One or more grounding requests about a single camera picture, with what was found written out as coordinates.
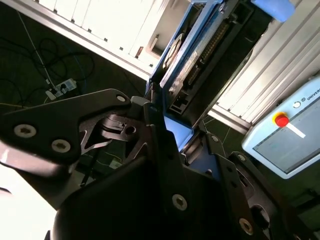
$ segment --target display screen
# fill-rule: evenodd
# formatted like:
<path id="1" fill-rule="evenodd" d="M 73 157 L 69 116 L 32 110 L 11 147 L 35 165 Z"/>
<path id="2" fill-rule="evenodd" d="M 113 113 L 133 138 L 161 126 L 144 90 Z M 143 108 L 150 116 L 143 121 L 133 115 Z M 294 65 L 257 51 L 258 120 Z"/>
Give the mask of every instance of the display screen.
<path id="1" fill-rule="evenodd" d="M 320 98 L 291 118 L 290 123 L 305 137 L 283 127 L 253 148 L 287 174 L 320 153 Z"/>

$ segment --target universal robots logo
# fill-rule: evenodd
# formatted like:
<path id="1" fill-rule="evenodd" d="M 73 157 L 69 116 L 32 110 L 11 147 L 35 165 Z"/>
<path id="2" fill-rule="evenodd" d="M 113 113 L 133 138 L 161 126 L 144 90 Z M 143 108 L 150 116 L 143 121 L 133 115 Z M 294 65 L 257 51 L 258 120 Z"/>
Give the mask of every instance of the universal robots logo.
<path id="1" fill-rule="evenodd" d="M 312 99 L 313 97 L 315 97 L 318 93 L 320 93 L 320 88 L 317 90 L 317 91 L 315 91 L 314 93 L 312 93 L 310 96 L 308 96 L 307 98 L 305 98 L 305 97 L 303 97 L 302 99 L 301 99 L 301 102 L 304 102 L 304 101 L 306 101 L 306 100 L 310 100 L 310 99 Z"/>

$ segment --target red emergency stop button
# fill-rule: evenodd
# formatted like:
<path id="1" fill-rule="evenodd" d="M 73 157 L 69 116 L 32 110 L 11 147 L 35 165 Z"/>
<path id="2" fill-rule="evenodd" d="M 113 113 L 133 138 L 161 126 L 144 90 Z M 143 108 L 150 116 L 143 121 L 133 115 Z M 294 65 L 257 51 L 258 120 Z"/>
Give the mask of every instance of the red emergency stop button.
<path id="1" fill-rule="evenodd" d="M 283 128 L 289 123 L 289 118 L 286 115 L 281 114 L 274 119 L 274 122 L 278 127 Z"/>

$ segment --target power strip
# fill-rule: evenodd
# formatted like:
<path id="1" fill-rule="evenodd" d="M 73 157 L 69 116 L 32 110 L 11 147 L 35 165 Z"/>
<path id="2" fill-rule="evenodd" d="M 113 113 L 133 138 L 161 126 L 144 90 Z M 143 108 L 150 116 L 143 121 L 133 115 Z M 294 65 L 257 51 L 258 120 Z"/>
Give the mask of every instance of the power strip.
<path id="1" fill-rule="evenodd" d="M 60 84 L 56 85 L 54 88 L 50 88 L 49 90 L 45 91 L 45 93 L 49 97 L 49 99 L 52 101 L 76 88 L 77 88 L 77 82 L 72 78 L 69 78 L 68 80 L 65 80 Z"/>

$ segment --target dark floor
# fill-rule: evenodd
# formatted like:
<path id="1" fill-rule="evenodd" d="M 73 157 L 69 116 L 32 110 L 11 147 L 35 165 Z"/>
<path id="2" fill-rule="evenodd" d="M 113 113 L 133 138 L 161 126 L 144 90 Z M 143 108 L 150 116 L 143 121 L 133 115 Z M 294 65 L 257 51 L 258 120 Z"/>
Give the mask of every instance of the dark floor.
<path id="1" fill-rule="evenodd" d="M 42 47 L 49 50 L 43 51 L 46 62 L 50 62 L 52 57 L 57 54 L 63 56 L 70 52 L 88 53 L 93 57 L 95 63 L 93 74 L 85 78 L 86 82 L 84 80 L 78 82 L 79 90 L 75 90 L 73 95 L 92 93 L 104 89 L 118 89 L 129 97 L 142 95 L 144 93 L 146 85 L 144 80 L 139 79 L 137 76 L 123 70 L 106 59 L 91 53 L 89 50 L 77 45 L 45 26 L 42 26 L 32 19 L 29 19 L 24 15 L 21 16 L 37 48 L 42 39 L 50 39 L 53 41 L 53 43 L 48 40 L 43 42 Z M 2 29 L 0 32 L 0 114 L 19 109 L 20 107 L 4 104 L 20 106 L 22 102 L 21 97 L 23 102 L 25 102 L 25 107 L 41 105 L 47 98 L 45 89 L 48 88 L 48 85 L 45 82 L 45 78 L 42 76 L 45 74 L 43 69 L 40 70 L 42 72 L 42 75 L 40 75 L 31 59 L 25 56 L 28 55 L 26 50 L 21 47 L 27 48 L 28 51 L 33 50 L 33 46 L 26 34 L 24 26 L 19 19 L 17 12 L 3 3 L 0 3 L 0 19 L 0 29 Z M 21 46 L 8 43 L 3 38 Z M 52 67 L 53 71 L 60 75 L 65 75 L 64 77 L 66 77 L 63 79 L 57 77 L 57 79 L 54 80 L 55 84 L 68 78 L 81 79 L 84 78 L 84 75 L 86 76 L 89 74 L 92 69 L 92 64 L 88 56 L 79 55 L 77 57 L 81 67 L 79 67 L 74 56 L 63 59 L 67 66 L 66 74 L 66 69 L 61 61 Z M 33 56 L 33 59 L 34 61 L 38 61 L 38 58 L 35 55 Z M 56 76 L 52 71 L 49 71 L 49 73 L 50 75 Z M 21 97 L 14 85 L 4 79 L 12 81 L 19 88 Z M 242 151 L 242 134 L 210 117 L 207 117 L 205 122 L 207 122 L 206 127 L 208 131 L 218 136 L 223 142 L 226 155 L 229 155 L 233 151 Z M 123 144 L 121 142 L 114 142 L 108 149 L 101 151 L 98 158 L 98 164 L 94 166 L 95 171 L 103 174 L 112 171 L 109 164 L 112 161 L 118 161 L 118 158 L 123 158 L 122 149 Z M 87 165 L 91 159 L 92 153 L 89 152 L 88 155 L 81 157 L 80 162 L 83 165 Z M 320 162 L 289 180 L 281 179 L 264 166 L 260 166 L 259 169 L 273 186 L 278 188 L 281 194 L 283 194 L 294 206 L 298 206 L 312 198 L 308 193 L 309 190 L 320 193 Z M 319 206 L 300 215 L 312 230 L 320 228 L 319 216 Z"/>

